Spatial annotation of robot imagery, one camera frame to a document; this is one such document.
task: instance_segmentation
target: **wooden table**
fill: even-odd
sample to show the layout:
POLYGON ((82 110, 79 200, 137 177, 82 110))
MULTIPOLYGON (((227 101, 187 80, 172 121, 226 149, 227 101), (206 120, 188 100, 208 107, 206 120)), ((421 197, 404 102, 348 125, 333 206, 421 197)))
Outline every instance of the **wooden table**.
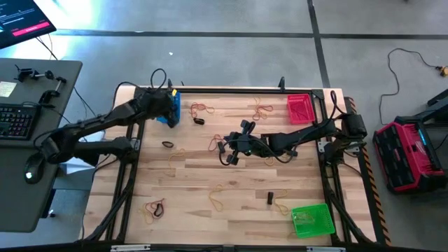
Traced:
MULTIPOLYGON (((324 90, 325 105, 330 115, 333 109, 330 89, 324 90)), ((342 91, 334 89, 338 105, 345 109, 342 91)), ((116 103, 133 98, 134 87, 121 87, 116 103)), ((136 184, 129 215, 125 242, 128 244, 238 244, 238 245, 330 245, 330 236, 323 235, 298 239, 292 232, 291 215, 282 215, 274 206, 266 204, 267 192, 288 195, 278 203, 288 208, 324 203, 322 182, 316 154, 316 143, 309 142, 297 148, 298 157, 288 164, 275 161, 267 166, 259 157, 240 155, 237 166, 224 167, 218 160, 218 151, 209 151, 215 134, 228 135, 240 131, 243 119, 252 120, 256 101, 271 105, 267 119, 257 121, 254 135, 271 132, 292 132, 310 125, 291 125, 288 122, 286 94, 182 94, 181 121, 174 128, 155 120, 146 121, 136 184), (189 113, 193 102, 214 107, 214 113, 198 111, 205 125, 196 125, 189 113), (175 147, 162 145, 170 141, 175 147), (185 149, 185 155, 173 157, 175 176, 169 175, 168 158, 185 149), (217 211, 209 200, 209 193, 218 185, 222 192, 213 198, 223 203, 217 211), (146 202, 164 198, 164 216, 148 225, 139 213, 146 202)), ((125 136, 126 127, 114 127, 106 132, 107 139, 125 136)), ((356 158, 346 156, 346 163, 359 169, 356 158)), ((111 207, 116 185, 118 164, 98 171, 90 193, 84 224, 89 235, 111 207)), ((376 240, 362 178, 348 167, 339 166, 339 177, 344 193, 346 210, 361 230, 376 240)), ((335 210, 337 233, 342 228, 335 210)))

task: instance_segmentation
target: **pink plastic basket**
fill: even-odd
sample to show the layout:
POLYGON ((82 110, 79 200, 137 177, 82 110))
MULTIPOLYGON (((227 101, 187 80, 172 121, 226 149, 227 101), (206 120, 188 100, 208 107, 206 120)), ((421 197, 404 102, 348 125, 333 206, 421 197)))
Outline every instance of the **pink plastic basket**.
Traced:
POLYGON ((288 95, 287 106, 291 124, 314 122, 313 106, 308 94, 288 95))

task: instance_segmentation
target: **keyboard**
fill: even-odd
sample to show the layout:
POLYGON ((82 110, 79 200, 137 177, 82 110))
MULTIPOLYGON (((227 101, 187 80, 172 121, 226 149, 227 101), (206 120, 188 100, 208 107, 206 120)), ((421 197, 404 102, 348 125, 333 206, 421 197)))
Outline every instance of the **keyboard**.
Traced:
POLYGON ((28 140, 40 113, 39 105, 0 104, 0 140, 28 140))

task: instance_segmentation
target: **green basket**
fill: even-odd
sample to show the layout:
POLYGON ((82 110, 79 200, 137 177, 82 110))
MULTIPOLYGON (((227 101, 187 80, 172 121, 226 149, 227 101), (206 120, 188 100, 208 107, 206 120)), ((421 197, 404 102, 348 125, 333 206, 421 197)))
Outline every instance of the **green basket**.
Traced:
POLYGON ((329 235, 335 232, 335 226, 327 204, 298 207, 291 210, 295 233, 299 238, 329 235))

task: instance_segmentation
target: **monitor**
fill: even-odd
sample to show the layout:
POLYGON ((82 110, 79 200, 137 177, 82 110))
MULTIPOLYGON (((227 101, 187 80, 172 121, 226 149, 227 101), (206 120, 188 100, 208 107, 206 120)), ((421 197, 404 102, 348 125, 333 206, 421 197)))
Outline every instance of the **monitor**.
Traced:
POLYGON ((0 0, 0 49, 54 31, 33 0, 0 0))

